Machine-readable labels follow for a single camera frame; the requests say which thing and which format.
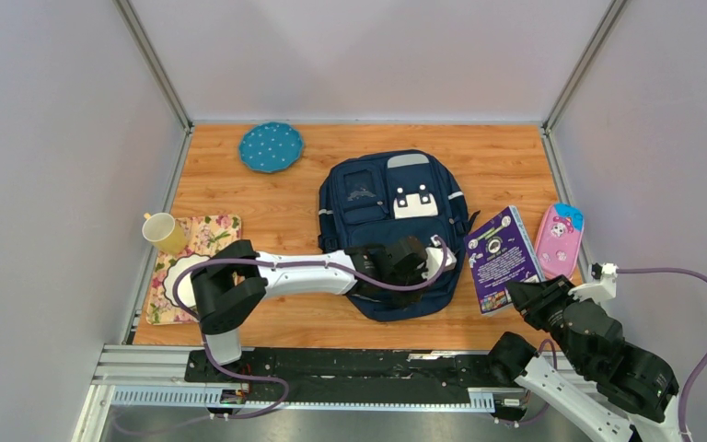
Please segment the purple treehouse book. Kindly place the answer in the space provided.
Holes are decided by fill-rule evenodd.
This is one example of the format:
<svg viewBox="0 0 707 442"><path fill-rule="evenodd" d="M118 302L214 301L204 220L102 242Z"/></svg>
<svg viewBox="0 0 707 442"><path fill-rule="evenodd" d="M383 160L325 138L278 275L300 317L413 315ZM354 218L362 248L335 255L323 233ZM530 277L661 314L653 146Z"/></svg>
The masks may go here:
<svg viewBox="0 0 707 442"><path fill-rule="evenodd" d="M509 205L464 239L481 314L512 306L505 284L545 279L518 209Z"/></svg>

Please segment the navy blue backpack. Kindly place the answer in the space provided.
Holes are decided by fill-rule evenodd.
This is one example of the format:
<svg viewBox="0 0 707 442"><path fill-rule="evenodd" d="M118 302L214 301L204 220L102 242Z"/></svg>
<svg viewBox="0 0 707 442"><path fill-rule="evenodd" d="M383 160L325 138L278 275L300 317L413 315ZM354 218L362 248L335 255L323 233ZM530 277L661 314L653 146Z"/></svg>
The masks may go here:
<svg viewBox="0 0 707 442"><path fill-rule="evenodd" d="M369 244L391 245L413 236L424 245L439 235L458 262L465 237L480 211L470 212L453 174L421 150L350 158L330 170L319 188L319 248L322 252ZM433 286L436 297L408 308L391 308L384 291L362 291L348 299L367 318L380 322L434 314L453 299L461 264Z"/></svg>

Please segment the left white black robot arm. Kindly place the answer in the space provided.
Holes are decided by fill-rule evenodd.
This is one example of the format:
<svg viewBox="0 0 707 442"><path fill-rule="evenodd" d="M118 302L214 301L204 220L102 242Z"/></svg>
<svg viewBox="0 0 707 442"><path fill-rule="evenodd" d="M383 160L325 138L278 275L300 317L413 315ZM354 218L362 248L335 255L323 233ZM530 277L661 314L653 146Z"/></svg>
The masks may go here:
<svg viewBox="0 0 707 442"><path fill-rule="evenodd" d="M179 271L174 302L198 322L210 351L209 369L224 382L241 376L239 328L264 300L320 292L349 296L384 291L400 299L419 294L456 266L446 243L424 245L413 236L391 245L369 244L320 255L279 255L238 240L214 257Z"/></svg>

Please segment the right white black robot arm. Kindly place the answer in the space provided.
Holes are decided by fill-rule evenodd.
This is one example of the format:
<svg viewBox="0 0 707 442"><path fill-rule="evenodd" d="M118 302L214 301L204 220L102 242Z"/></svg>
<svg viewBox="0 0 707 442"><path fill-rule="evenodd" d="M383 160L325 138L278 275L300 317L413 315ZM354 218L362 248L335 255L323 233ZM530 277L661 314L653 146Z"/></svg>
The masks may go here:
<svg viewBox="0 0 707 442"><path fill-rule="evenodd" d="M574 372L592 382L618 417L567 381L522 336L506 332L488 354L488 372L502 386L514 383L540 396L594 441L679 441L679 384L664 359L628 343L622 325L601 302L615 296L612 276L573 285L549 281L505 285L515 309L547 332Z"/></svg>

